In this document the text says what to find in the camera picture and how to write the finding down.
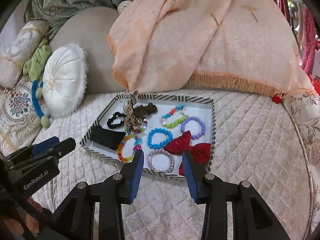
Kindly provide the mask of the operator hand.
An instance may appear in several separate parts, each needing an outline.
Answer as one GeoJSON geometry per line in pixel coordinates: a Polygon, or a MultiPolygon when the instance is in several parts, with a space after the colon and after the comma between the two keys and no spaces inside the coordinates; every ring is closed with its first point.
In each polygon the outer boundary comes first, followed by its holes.
{"type": "MultiPolygon", "coordinates": [[[[28,198],[27,200],[33,207],[35,207],[38,211],[42,212],[42,206],[33,200],[32,197],[28,198]]],[[[25,222],[27,228],[32,233],[39,233],[39,221],[36,220],[33,216],[26,213],[24,210],[18,212],[21,219],[25,222]]],[[[7,228],[10,230],[11,233],[15,234],[16,236],[21,236],[24,233],[24,229],[22,225],[9,217],[1,216],[1,220],[4,220],[4,224],[7,226],[7,228]]]]}

